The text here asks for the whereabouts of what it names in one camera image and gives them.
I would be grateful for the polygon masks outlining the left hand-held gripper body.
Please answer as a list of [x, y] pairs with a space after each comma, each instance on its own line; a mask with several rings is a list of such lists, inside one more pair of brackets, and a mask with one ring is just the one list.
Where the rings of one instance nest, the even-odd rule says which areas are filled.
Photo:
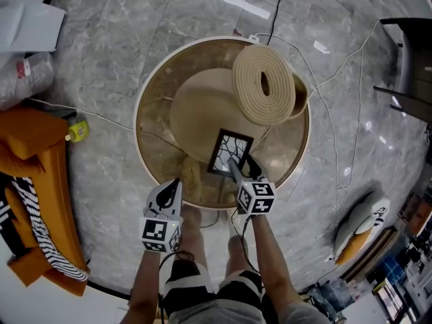
[[183, 219], [181, 204], [161, 209], [155, 202], [147, 204], [139, 221], [139, 238], [148, 251], [173, 252], [178, 248]]

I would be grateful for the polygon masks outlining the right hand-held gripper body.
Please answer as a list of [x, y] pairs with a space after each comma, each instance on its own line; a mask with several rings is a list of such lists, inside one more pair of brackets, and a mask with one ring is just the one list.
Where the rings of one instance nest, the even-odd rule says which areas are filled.
[[238, 185], [237, 209], [239, 215], [266, 215], [276, 202], [275, 184], [264, 179], [244, 181]]

